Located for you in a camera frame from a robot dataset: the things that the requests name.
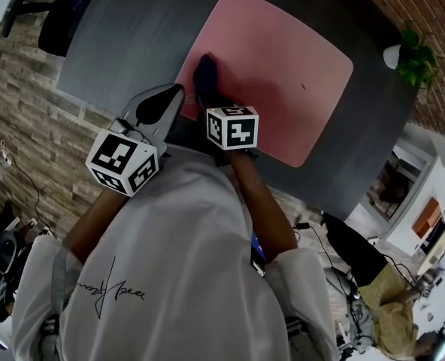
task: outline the potted plant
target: potted plant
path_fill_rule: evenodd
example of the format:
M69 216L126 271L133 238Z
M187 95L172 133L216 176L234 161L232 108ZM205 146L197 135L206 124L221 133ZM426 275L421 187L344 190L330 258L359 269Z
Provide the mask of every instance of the potted plant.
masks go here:
M386 48L383 58L388 67L395 69L411 86L431 89L436 77L436 59L430 47L424 45L412 29L401 31L401 44Z

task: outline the pink board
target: pink board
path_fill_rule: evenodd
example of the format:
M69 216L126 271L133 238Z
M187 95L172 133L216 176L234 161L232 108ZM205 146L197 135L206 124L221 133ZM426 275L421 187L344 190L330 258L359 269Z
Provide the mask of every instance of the pink board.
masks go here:
M304 163L353 72L342 52L264 0L219 0L177 77L182 113L196 119L192 73L210 53L219 91L259 113L258 150L293 167Z

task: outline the white cable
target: white cable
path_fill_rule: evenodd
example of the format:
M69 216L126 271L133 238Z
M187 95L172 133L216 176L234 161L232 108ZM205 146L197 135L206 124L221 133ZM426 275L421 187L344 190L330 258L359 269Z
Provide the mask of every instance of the white cable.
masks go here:
M5 149L5 141L4 139L0 140L0 153L2 153L2 156L4 157L4 161L6 165L12 165L12 157L9 154L9 152Z

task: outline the wood plank flooring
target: wood plank flooring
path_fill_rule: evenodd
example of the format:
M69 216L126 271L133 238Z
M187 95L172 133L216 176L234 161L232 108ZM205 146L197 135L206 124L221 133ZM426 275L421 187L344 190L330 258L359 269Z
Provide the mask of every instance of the wood plank flooring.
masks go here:
M0 34L0 140L39 189L41 219L63 238L101 191L84 161L99 127L109 126L112 116L56 90L63 58L38 49L44 18L45 14L19 17L9 38ZM279 191L274 190L274 195L292 223L298 215L311 222L334 264L346 270L318 224L319 211ZM14 165L6 167L0 154L0 207L7 200L22 220L37 218L37 194L30 180ZM357 209L348 223L365 236L381 233L364 210ZM314 247L329 265L312 230L301 233L299 244ZM380 242L379 248L412 271L421 262L386 242ZM330 293L335 319L344 320L344 299L334 290Z

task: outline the green plant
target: green plant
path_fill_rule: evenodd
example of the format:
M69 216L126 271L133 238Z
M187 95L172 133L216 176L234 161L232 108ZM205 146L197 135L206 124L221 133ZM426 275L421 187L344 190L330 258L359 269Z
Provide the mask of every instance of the green plant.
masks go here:
M424 45L412 29L401 31L401 49L396 71L411 86L425 86L430 91L436 77L436 60L430 47Z

